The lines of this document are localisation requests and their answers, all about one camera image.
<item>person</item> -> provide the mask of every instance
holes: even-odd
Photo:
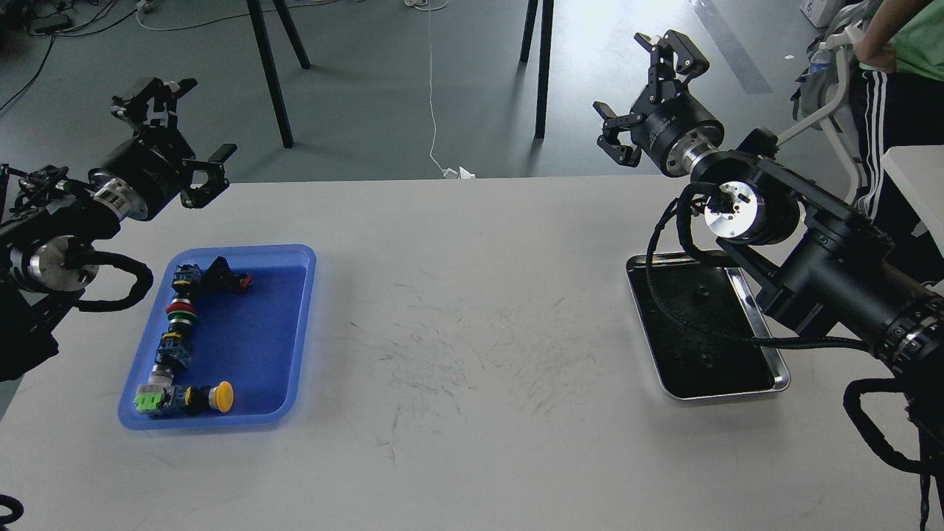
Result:
[[[882,155],[892,146],[944,145],[944,0],[885,0],[852,51],[860,64],[850,107],[867,183],[854,206],[895,242],[890,264],[936,283],[944,257],[882,170]]]

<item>black table leg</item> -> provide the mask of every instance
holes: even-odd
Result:
[[[298,38],[298,30],[295,29],[295,22],[292,20],[292,15],[289,14],[288,8],[285,7],[285,0],[274,0],[274,3],[276,5],[276,11],[278,11],[278,17],[282,19],[282,26],[285,27],[285,33],[289,34],[289,41],[292,43],[292,48],[295,49],[298,64],[300,64],[303,69],[308,70],[312,64],[308,61],[305,46],[301,43],[301,39]]]
[[[544,138],[544,126],[548,120],[548,78],[550,76],[550,29],[554,24],[554,0],[542,0],[541,10],[541,57],[537,71],[537,117],[534,138]]]
[[[521,62],[528,62],[531,54],[531,37],[534,35],[534,19],[537,17],[537,0],[528,0],[528,16],[525,18],[525,36],[521,38]]]
[[[265,21],[262,19],[262,8],[259,0],[245,0],[249,7],[249,18],[252,20],[252,30],[256,34],[256,44],[259,46],[259,57],[262,59],[262,70],[265,72],[265,82],[269,85],[269,95],[272,97],[272,108],[276,112],[278,132],[282,136],[282,145],[292,147],[292,130],[289,127],[289,117],[285,112],[285,100],[282,99],[282,89],[278,84],[276,64],[272,60],[272,46],[269,44],[269,34],[265,31]]]

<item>robotic arm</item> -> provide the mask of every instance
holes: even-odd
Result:
[[[778,139],[769,131],[756,129],[737,149],[718,148],[723,127],[688,92],[689,81],[709,65],[687,37],[668,31],[658,39],[635,39],[650,52],[649,82],[629,114],[594,104],[604,120],[598,144],[619,164],[636,166],[645,152],[664,175],[691,178],[660,220],[649,255],[658,231],[675,214],[683,249],[707,265],[747,271],[761,286],[756,301],[765,315],[801,338],[824,335],[836,323],[849,328],[861,339],[856,348],[892,373],[890,379],[850,384],[844,398],[850,418],[884,462],[940,481],[944,298],[885,262],[893,244],[865,216],[775,163]],[[621,132],[630,133],[631,145],[620,143]],[[775,265],[753,247],[783,242],[799,226],[800,206],[806,232]],[[693,216],[704,219],[723,255],[695,247]],[[863,412],[860,398],[870,392],[904,394],[909,419],[919,428],[920,460],[895,451]]]
[[[89,172],[89,181],[68,179],[68,167],[26,173],[0,165],[0,191],[19,179],[20,194],[0,223],[0,381],[14,380],[59,351],[52,331],[72,308],[115,312],[138,303],[154,277],[146,265],[94,249],[127,217],[153,219],[180,194],[183,206],[202,208],[229,186],[223,163],[236,145],[221,146],[198,161],[177,130],[177,101],[196,86],[157,78],[138,82],[132,96],[112,99],[111,114],[131,125],[131,138]],[[193,187],[194,172],[207,181]],[[83,300],[100,266],[135,277],[121,300]],[[24,292],[38,294],[29,296]]]

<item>green shirt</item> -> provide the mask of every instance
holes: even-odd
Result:
[[[891,38],[896,69],[944,81],[944,0],[934,0]]]

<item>table surface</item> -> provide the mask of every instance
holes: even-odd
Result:
[[[944,253],[944,146],[891,147],[882,157],[882,168]]]
[[[72,312],[0,422],[0,492],[26,506],[14,529],[916,524],[917,478],[873,456],[842,409],[848,381],[885,376],[862,352],[787,351],[792,386],[763,400],[690,406],[659,387],[624,264],[682,186],[240,184],[204,211],[127,221],[98,247],[156,271],[186,248],[315,250],[295,406],[263,427],[128,431],[118,396],[157,290]],[[102,274],[87,297],[125,282]],[[913,452],[899,398],[866,407]]]

